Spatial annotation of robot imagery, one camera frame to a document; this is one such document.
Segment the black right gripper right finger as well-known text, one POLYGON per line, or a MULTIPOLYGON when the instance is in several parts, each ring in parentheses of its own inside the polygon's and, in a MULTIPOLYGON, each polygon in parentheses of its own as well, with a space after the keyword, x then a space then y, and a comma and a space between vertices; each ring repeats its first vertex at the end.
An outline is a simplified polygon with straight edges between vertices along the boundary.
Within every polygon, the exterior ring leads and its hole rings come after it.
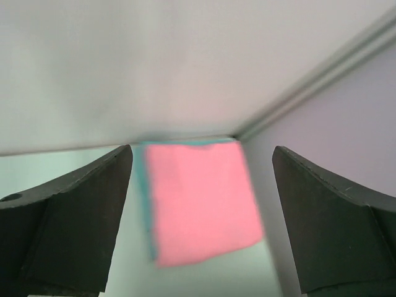
POLYGON ((395 295, 395 198, 284 146, 272 156, 301 292, 395 295))

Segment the pink t shirt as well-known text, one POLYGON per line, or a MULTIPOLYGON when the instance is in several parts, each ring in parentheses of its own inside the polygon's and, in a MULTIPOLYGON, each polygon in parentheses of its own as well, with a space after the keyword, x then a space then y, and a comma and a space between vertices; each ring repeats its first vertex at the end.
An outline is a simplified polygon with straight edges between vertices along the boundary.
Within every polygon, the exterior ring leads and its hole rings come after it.
POLYGON ((241 144, 150 144, 145 164, 159 267, 195 264, 263 238, 241 144))

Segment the right aluminium corner post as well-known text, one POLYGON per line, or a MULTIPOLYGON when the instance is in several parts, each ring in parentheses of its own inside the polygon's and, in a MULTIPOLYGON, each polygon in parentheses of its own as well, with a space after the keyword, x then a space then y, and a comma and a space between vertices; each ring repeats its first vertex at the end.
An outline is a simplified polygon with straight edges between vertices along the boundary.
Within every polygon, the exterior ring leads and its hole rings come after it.
POLYGON ((282 92, 273 103, 250 117, 233 136, 254 137, 318 93, 332 86, 395 43, 395 7, 365 28, 333 55, 282 92))

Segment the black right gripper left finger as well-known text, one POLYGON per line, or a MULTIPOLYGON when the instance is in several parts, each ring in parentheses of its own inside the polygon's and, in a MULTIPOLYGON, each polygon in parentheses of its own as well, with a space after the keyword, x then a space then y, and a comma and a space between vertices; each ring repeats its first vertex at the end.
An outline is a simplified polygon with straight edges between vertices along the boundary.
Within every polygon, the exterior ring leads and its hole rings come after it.
POLYGON ((98 296, 106 289, 132 171, 122 145, 1 200, 2 296, 98 296))

